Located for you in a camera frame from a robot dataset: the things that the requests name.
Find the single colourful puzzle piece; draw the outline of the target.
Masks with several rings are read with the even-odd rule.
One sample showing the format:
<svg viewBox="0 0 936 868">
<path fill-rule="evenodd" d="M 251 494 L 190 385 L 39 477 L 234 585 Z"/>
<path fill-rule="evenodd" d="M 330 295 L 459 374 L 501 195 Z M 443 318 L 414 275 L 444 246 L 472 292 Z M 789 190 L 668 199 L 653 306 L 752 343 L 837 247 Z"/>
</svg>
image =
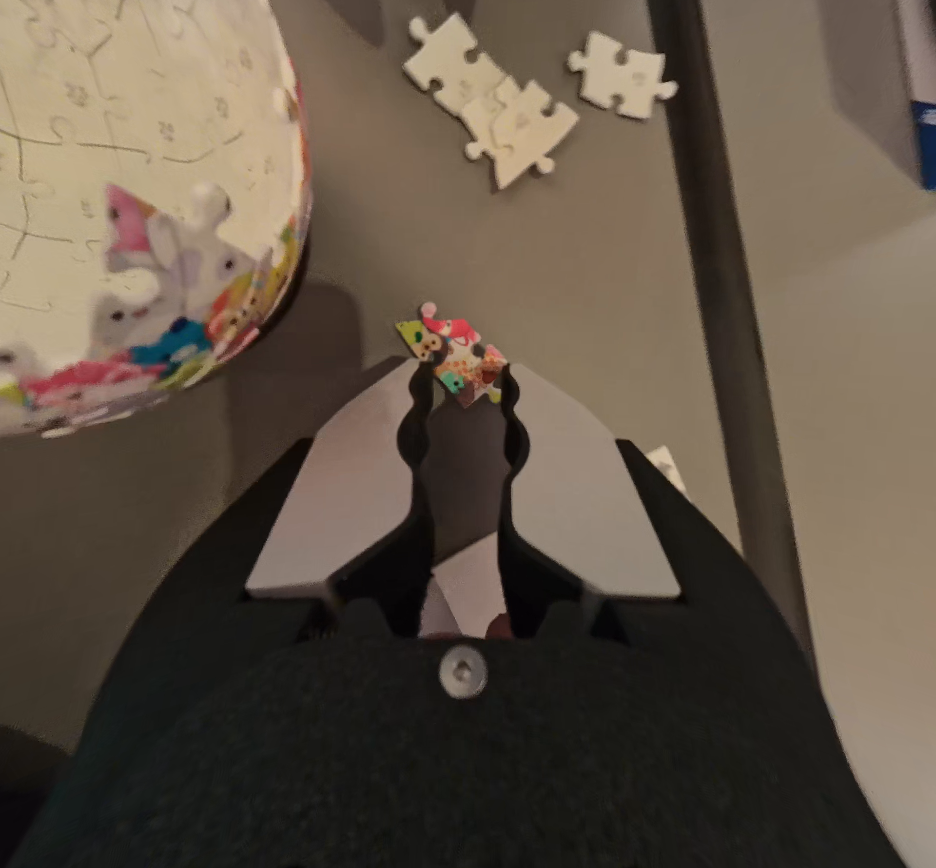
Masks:
<svg viewBox="0 0 936 868">
<path fill-rule="evenodd" d="M 483 398 L 500 404 L 507 358 L 486 343 L 465 318 L 440 314 L 433 301 L 425 301 L 413 318 L 396 322 L 394 329 L 415 359 L 432 368 L 436 381 L 462 408 Z"/>
</svg>

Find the two joined white puzzle pieces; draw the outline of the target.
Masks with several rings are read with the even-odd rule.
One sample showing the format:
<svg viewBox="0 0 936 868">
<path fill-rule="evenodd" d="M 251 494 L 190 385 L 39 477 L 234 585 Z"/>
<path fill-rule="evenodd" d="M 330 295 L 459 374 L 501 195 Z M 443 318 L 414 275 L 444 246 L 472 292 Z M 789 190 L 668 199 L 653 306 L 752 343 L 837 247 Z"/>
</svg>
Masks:
<svg viewBox="0 0 936 868">
<path fill-rule="evenodd" d="M 457 12 L 435 28 L 415 16 L 407 29 L 415 52 L 404 61 L 404 74 L 462 124 L 469 135 L 464 156 L 490 160 L 497 190 L 531 172 L 554 172 L 553 151 L 578 125 L 578 113 L 535 80 L 519 85 L 478 51 L 474 32 Z"/>
</svg>

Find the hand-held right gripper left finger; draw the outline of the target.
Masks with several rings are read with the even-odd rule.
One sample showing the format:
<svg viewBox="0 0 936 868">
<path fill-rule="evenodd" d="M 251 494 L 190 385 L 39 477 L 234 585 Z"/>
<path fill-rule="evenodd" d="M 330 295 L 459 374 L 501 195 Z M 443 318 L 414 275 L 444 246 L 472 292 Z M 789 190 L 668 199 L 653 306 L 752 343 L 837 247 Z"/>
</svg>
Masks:
<svg viewBox="0 0 936 868">
<path fill-rule="evenodd" d="M 396 635 L 415 637 L 434 551 L 420 476 L 432 408 L 430 366 L 407 360 L 338 410 L 312 440 L 246 592 L 316 599 L 333 614 L 371 599 Z"/>
</svg>

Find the single white puzzle piece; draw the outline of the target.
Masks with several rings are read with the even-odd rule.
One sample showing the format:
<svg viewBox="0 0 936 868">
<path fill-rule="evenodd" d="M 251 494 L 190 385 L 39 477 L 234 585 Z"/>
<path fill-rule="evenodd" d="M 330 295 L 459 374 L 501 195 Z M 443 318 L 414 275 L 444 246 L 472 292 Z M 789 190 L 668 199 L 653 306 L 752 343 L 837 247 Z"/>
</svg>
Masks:
<svg viewBox="0 0 936 868">
<path fill-rule="evenodd" d="M 591 106 L 636 121 L 648 121 L 657 103 L 672 99 L 679 86 L 663 78 L 665 56 L 626 50 L 598 31 L 589 32 L 583 50 L 566 58 L 579 76 L 579 98 Z"/>
</svg>

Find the colourful puzzle ball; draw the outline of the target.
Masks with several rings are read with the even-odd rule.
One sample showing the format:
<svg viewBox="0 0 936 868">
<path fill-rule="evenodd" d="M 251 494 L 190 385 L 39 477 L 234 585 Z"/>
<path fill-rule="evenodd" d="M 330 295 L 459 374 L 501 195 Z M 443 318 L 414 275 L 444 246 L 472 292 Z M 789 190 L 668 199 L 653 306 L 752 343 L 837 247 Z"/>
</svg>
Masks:
<svg viewBox="0 0 936 868">
<path fill-rule="evenodd" d="M 312 207 L 270 0 L 1 0 L 1 432 L 158 405 L 272 323 Z"/>
</svg>

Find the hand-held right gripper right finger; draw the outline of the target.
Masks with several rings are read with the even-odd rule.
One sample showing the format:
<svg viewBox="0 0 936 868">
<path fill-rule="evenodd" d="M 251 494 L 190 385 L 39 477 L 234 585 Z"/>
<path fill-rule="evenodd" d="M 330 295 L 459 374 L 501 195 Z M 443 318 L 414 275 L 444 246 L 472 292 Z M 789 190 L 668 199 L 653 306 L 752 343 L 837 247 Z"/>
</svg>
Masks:
<svg viewBox="0 0 936 868">
<path fill-rule="evenodd" d="M 529 367 L 504 371 L 508 474 L 498 570 L 515 638 L 549 613 L 586 628 L 606 604 L 677 603 L 682 587 L 613 433 Z"/>
</svg>

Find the white puzzle leaflet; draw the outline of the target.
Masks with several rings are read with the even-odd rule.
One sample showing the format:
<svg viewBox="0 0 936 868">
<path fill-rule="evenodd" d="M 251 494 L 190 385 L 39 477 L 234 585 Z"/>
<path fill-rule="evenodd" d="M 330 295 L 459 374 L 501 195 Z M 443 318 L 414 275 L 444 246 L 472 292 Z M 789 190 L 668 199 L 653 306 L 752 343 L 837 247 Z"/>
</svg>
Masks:
<svg viewBox="0 0 936 868">
<path fill-rule="evenodd" d="M 423 633 L 483 637 L 507 612 L 501 543 L 526 544 L 533 569 L 598 599 L 672 600 L 682 593 L 613 438 L 541 442 L 515 490 L 498 487 L 496 527 L 432 571 Z"/>
</svg>

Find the colourful puzzle box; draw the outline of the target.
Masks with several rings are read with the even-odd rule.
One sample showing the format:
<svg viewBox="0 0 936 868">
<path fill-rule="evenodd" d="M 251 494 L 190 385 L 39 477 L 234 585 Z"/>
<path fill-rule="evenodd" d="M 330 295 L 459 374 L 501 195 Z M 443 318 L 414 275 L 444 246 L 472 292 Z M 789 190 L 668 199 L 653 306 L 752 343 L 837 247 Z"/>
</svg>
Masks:
<svg viewBox="0 0 936 868">
<path fill-rule="evenodd" d="M 919 182 L 935 189 L 935 0 L 896 0 Z"/>
</svg>

